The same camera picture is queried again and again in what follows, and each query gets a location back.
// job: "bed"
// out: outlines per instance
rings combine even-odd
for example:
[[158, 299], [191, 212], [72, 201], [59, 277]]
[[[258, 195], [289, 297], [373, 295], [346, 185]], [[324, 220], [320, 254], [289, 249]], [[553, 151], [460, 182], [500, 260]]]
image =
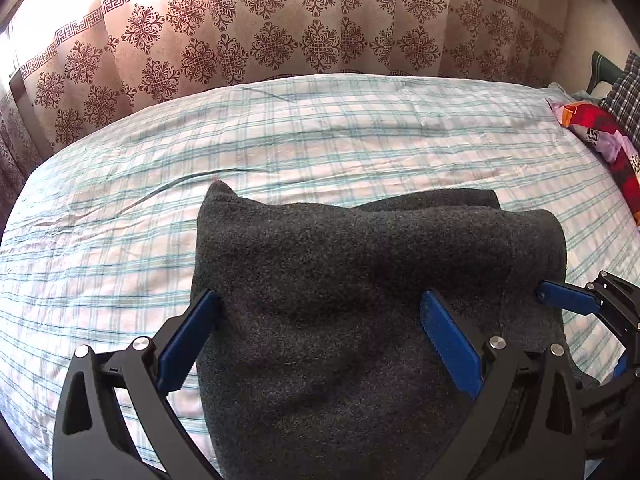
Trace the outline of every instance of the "bed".
[[[65, 148], [28, 179], [0, 249], [0, 412], [51, 476], [58, 396], [74, 349], [120, 349], [189, 303], [196, 215], [210, 182], [266, 203], [355, 206], [439, 187], [494, 189], [507, 210], [562, 224], [567, 281], [640, 282], [636, 223], [607, 168], [547, 99], [561, 88], [318, 75], [146, 108]], [[603, 379], [622, 348], [564, 315], [578, 365]], [[129, 399], [144, 460], [159, 466]], [[215, 464], [194, 370], [170, 403]]]

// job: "silver bolt head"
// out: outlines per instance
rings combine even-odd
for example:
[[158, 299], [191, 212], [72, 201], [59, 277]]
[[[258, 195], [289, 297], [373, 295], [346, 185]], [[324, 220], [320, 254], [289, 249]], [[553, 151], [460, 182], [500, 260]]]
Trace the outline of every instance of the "silver bolt head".
[[146, 336], [137, 337], [133, 340], [132, 346], [134, 350], [144, 350], [149, 346], [149, 338]]
[[502, 350], [505, 346], [507, 346], [507, 342], [499, 335], [494, 335], [489, 339], [489, 346], [496, 350]]
[[564, 355], [564, 348], [562, 347], [562, 345], [559, 345], [558, 343], [553, 343], [551, 345], [551, 353], [553, 355], [560, 357]]
[[89, 353], [89, 347], [87, 345], [80, 345], [78, 348], [76, 348], [76, 351], [74, 352], [75, 356], [80, 359], [85, 357], [88, 353]]

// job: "wall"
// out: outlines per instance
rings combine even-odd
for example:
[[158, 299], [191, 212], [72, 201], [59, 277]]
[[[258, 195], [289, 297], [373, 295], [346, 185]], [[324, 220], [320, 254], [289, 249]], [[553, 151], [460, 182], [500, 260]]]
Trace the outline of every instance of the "wall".
[[[628, 27], [610, 0], [569, 0], [564, 45], [552, 75], [568, 92], [585, 90], [591, 78], [591, 55], [597, 50], [624, 68], [630, 50], [640, 52]], [[600, 83], [593, 95], [610, 89]]]

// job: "pillow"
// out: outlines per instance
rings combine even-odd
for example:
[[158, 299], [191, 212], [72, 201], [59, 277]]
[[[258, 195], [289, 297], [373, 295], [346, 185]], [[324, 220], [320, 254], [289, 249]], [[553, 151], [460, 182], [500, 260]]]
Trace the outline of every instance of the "pillow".
[[626, 58], [625, 72], [640, 75], [640, 56], [633, 50], [629, 52], [629, 56]]
[[625, 71], [601, 102], [628, 135], [633, 145], [640, 147], [640, 57], [633, 52], [626, 60]]
[[640, 226], [640, 155], [631, 140], [620, 132], [614, 118], [596, 105], [584, 101], [549, 105], [562, 127], [604, 158]]

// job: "dark gray towel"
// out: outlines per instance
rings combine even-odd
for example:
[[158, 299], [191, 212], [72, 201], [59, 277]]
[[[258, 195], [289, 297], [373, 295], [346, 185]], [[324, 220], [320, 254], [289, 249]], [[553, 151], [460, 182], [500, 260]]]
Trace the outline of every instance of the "dark gray towel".
[[566, 348], [538, 282], [564, 280], [547, 211], [440, 190], [354, 209], [264, 205], [213, 183], [198, 215], [192, 295], [223, 298], [198, 358], [226, 480], [413, 480], [466, 417], [418, 314], [437, 288], [485, 335]]

